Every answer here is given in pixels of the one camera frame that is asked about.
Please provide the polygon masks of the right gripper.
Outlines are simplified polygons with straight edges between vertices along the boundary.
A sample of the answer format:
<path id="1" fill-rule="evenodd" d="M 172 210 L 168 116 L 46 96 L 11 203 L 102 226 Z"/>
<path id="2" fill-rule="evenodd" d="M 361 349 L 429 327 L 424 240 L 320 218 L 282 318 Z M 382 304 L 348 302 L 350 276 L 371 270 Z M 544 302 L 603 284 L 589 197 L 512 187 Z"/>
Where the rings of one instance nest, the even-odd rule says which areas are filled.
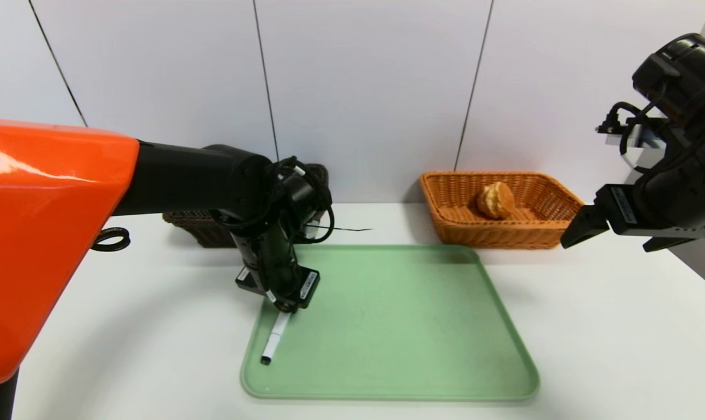
<path id="1" fill-rule="evenodd" d="M 705 153 L 662 170 L 670 162 L 673 158 L 663 153 L 634 184 L 603 186 L 594 205 L 582 206 L 568 224 L 561 247 L 607 232 L 607 220 L 619 236 L 652 237 L 643 244 L 646 253 L 705 239 Z"/>

